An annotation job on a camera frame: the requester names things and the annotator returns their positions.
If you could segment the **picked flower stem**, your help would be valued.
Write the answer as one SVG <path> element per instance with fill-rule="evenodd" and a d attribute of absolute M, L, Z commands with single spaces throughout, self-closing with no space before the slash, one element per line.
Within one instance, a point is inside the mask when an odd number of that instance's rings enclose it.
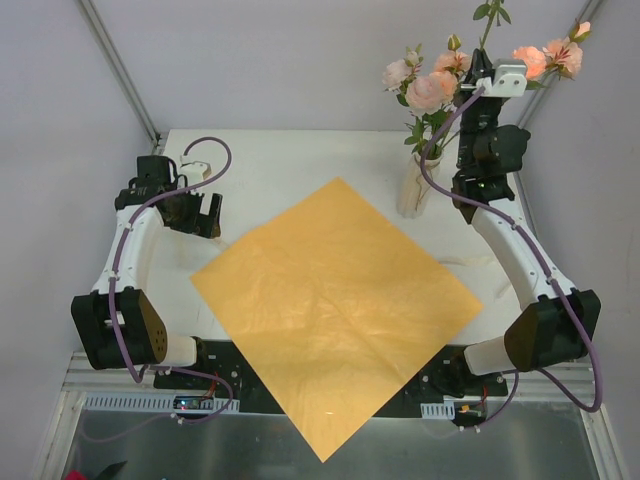
<path fill-rule="evenodd" d="M 430 78 L 440 87 L 439 109 L 431 115 L 431 133 L 435 134 L 453 111 L 454 96 L 459 84 L 469 72 L 471 57 L 461 50 L 456 34 L 447 39 L 447 49 L 436 59 Z"/>
<path fill-rule="evenodd" d="M 382 73 L 382 83 L 397 102 L 412 117 L 407 123 L 410 131 L 405 139 L 412 152 L 422 154 L 428 140 L 439 128 L 438 115 L 443 108 L 444 93 L 432 74 L 422 74 L 422 47 L 407 47 L 403 58 L 388 64 Z"/>
<path fill-rule="evenodd" d="M 551 40 L 542 49 L 525 46 L 514 50 L 512 57 L 526 66 L 526 89 L 543 89 L 552 77 L 574 80 L 582 68 L 581 44 L 591 31 L 590 22 L 576 23 L 565 38 Z"/>

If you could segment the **cream printed ribbon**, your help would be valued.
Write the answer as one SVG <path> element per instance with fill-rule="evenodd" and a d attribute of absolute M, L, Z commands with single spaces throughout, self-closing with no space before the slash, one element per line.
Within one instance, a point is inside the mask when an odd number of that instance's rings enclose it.
<path fill-rule="evenodd" d="M 441 265 L 460 266 L 460 267 L 484 267 L 488 265 L 498 264 L 498 261 L 493 256 L 473 256 L 473 257 L 458 257 L 458 256 L 444 256 L 437 258 L 437 261 Z M 507 291 L 511 288 L 511 282 L 504 277 L 498 289 L 494 292 L 494 299 L 498 300 L 502 298 Z"/>

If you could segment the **orange wrapping paper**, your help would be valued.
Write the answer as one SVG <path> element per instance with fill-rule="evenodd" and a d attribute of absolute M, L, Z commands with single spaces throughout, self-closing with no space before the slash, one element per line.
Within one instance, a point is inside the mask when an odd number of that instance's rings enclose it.
<path fill-rule="evenodd" d="M 339 178 L 244 235 L 192 281 L 323 461 L 482 310 Z"/>

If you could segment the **pink flower bouquet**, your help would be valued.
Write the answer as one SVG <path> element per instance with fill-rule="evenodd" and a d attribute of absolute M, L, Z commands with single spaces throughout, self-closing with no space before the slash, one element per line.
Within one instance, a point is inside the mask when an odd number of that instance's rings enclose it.
<path fill-rule="evenodd" d="M 473 13 L 474 21 L 485 20 L 486 25 L 479 37 L 479 49 L 484 50 L 487 40 L 493 28 L 500 27 L 503 23 L 512 24 L 512 19 L 505 7 L 505 0 L 485 0 Z"/>

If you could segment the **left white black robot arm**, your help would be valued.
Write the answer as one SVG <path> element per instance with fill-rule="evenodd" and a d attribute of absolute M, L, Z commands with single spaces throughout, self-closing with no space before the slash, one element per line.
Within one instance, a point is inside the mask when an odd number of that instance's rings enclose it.
<path fill-rule="evenodd" d="M 188 388 L 204 387 L 210 363 L 198 341 L 171 334 L 146 295 L 153 252 L 165 230 L 213 239 L 220 234 L 222 197 L 196 191 L 211 168 L 204 162 L 148 155 L 114 201 L 116 232 L 99 279 L 73 298 L 71 315 L 90 365 L 96 370 L 139 365 L 177 367 Z M 208 212 L 201 206 L 208 199 Z"/>

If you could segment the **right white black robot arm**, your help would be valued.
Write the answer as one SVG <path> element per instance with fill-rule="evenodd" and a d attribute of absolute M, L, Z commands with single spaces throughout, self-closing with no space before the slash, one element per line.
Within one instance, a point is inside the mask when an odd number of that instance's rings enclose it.
<path fill-rule="evenodd" d="M 454 205 L 493 251 L 521 308 L 503 335 L 467 346 L 464 361 L 450 369 L 452 387 L 466 395 L 481 388 L 488 374 L 529 372 L 584 357 L 601 310 L 595 292 L 578 290 L 533 238 L 509 186 L 531 134 L 500 124 L 499 115 L 507 99 L 524 93 L 526 71 L 521 60 L 493 62 L 477 48 L 455 100 L 461 105 L 477 88 L 484 90 L 461 117 Z"/>

